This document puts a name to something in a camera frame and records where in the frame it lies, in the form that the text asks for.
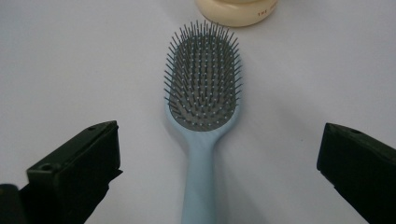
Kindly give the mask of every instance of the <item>hairbrush head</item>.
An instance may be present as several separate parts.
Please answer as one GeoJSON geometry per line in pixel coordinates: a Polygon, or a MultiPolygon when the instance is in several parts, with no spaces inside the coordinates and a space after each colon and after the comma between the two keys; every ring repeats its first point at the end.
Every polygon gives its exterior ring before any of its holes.
{"type": "Polygon", "coordinates": [[[173,119],[196,132],[216,130],[238,106],[241,77],[237,38],[213,23],[191,23],[172,38],[165,71],[173,119]]]}

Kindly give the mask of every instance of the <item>hairbrush handle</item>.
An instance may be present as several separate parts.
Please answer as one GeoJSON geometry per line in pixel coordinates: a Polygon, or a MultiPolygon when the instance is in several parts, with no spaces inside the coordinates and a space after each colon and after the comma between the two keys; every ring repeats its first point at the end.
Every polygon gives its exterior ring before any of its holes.
{"type": "Polygon", "coordinates": [[[213,147],[214,141],[189,139],[187,171],[181,224],[216,224],[213,147]]]}

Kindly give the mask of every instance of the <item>gray bristle pad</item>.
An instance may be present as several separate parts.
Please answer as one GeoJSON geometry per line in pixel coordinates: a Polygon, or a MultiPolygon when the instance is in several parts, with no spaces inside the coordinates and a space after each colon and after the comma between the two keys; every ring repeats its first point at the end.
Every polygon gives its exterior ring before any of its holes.
{"type": "Polygon", "coordinates": [[[165,84],[174,119],[208,132],[221,127],[237,106],[240,72],[237,39],[213,23],[191,23],[172,38],[165,84]]]}

